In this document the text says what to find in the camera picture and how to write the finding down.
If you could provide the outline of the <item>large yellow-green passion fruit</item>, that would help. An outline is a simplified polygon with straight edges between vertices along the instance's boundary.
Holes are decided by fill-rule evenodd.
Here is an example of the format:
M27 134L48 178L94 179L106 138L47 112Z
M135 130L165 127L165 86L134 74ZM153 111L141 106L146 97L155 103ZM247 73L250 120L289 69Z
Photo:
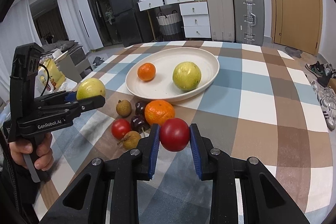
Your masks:
M106 89L104 83L96 78L90 78L83 81L76 92L76 99L83 100L94 96L106 95Z

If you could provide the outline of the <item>orange mandarin with stem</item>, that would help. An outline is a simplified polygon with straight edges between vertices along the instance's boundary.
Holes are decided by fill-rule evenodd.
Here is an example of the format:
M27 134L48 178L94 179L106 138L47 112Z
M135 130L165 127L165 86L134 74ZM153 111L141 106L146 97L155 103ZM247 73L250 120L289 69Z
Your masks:
M156 74L156 68L152 63L142 64L137 71L138 78L142 81L151 81Z

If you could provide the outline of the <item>red cherry tomato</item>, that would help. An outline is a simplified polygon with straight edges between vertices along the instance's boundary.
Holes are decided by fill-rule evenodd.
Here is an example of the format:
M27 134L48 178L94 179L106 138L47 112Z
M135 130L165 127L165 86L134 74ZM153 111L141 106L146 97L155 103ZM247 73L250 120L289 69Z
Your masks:
M131 125L125 119L116 119L111 125L111 133L117 140L121 140L130 131Z
M190 141L190 128L180 118L168 119L160 129L159 140L170 152L182 151Z

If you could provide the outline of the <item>smaller yellow-green passion fruit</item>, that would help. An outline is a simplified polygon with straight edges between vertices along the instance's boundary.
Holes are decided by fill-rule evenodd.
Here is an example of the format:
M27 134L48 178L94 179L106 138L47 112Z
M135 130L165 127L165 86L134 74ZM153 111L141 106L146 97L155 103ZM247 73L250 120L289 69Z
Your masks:
M201 70L193 62L182 62L174 68L173 83L177 88L184 92L196 89L201 79Z

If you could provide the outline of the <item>yellow snack bag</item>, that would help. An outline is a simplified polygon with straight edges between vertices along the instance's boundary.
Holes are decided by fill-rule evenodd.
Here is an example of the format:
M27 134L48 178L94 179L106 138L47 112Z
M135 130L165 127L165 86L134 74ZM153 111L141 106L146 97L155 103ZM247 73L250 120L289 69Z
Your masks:
M46 59L40 63L38 75L35 81L35 96L53 93L60 88L65 81L65 75L58 69L52 59Z

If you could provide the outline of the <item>brown longan with stem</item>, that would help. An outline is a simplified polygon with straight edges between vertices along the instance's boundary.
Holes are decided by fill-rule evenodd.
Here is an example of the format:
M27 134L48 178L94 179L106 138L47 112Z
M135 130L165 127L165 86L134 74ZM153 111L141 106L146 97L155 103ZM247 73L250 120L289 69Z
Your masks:
M125 150L131 150L137 148L140 139L140 133L136 131L130 131L118 142L118 144L122 144Z

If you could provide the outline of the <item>dark cherry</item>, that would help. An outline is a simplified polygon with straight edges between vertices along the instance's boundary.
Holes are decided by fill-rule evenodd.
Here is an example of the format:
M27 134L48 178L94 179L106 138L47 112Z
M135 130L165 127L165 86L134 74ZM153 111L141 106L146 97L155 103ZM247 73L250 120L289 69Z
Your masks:
M147 102L138 101L135 103L135 115L145 115L145 108L147 106Z
M131 129L140 134L144 133L146 130L150 129L150 125L147 123L146 119L141 115L135 115L130 119Z

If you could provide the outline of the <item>checkered tablecloth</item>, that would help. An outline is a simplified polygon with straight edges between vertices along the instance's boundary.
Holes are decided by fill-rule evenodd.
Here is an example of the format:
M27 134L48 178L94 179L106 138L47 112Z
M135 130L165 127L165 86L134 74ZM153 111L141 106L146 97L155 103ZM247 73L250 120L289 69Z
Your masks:
M45 215L92 159L122 155L110 128L117 102L136 102L125 86L129 69L152 53L182 47L209 51L220 70L204 93L176 104L175 115L196 123L214 147L232 157L260 159L309 222L321 223L335 205L335 133L327 130L307 73L276 48L202 41L138 44L112 53L93 70L91 77L105 84L105 106L53 133L55 163L37 195L37 216Z

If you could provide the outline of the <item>cream round plate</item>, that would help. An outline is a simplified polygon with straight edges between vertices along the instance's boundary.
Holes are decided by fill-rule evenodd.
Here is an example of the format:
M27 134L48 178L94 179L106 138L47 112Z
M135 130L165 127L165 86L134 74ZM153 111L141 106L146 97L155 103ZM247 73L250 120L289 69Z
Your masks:
M202 78L197 88L184 92L173 83L173 70L181 62L195 63L201 70ZM137 75L144 63L152 63L156 74L153 80L143 81ZM178 102L189 99L205 91L217 77L219 60L212 53L199 48L171 48L153 53L136 63L127 73L125 85L131 94L143 100L165 100Z

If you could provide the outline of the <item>black refrigerator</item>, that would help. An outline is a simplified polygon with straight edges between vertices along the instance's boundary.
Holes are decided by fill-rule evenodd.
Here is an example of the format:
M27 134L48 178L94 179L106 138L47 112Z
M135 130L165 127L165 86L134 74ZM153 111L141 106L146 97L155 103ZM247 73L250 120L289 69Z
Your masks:
M109 0L117 32L125 47L154 40L148 14L139 10L138 1Z

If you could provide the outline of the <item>woven laundry basket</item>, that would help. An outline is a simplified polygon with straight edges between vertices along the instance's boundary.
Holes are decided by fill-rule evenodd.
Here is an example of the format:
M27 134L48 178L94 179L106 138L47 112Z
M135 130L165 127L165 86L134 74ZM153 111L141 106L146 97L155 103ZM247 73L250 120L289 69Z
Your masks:
M159 24L159 31L163 40L178 39L183 37L183 20L177 10L171 14L158 12L156 19Z

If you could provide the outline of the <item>white drawer desk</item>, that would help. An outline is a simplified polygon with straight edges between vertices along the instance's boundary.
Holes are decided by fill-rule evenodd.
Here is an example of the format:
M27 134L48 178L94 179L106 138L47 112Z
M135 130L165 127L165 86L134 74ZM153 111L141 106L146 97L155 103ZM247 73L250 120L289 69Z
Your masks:
M211 37L209 12L206 0L139 0L140 11L178 5L186 38L209 39Z

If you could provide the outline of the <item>beige suitcase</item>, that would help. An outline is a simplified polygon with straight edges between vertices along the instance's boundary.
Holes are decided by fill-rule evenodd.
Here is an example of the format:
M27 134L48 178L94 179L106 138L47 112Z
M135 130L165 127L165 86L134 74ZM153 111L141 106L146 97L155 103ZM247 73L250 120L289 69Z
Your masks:
M207 0L213 41L235 41L235 17L233 0Z

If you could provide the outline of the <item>silver suitcase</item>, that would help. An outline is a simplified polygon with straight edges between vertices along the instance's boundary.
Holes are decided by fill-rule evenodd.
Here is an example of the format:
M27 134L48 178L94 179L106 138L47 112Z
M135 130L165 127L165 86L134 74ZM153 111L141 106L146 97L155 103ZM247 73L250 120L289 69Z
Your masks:
M264 0L234 0L235 41L262 46L264 41Z

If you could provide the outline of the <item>wooden door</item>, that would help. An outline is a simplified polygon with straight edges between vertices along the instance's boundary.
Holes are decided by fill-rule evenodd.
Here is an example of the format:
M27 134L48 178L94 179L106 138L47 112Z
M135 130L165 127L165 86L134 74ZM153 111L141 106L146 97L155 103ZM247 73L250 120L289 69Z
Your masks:
M272 0L272 42L316 55L322 12L322 0Z

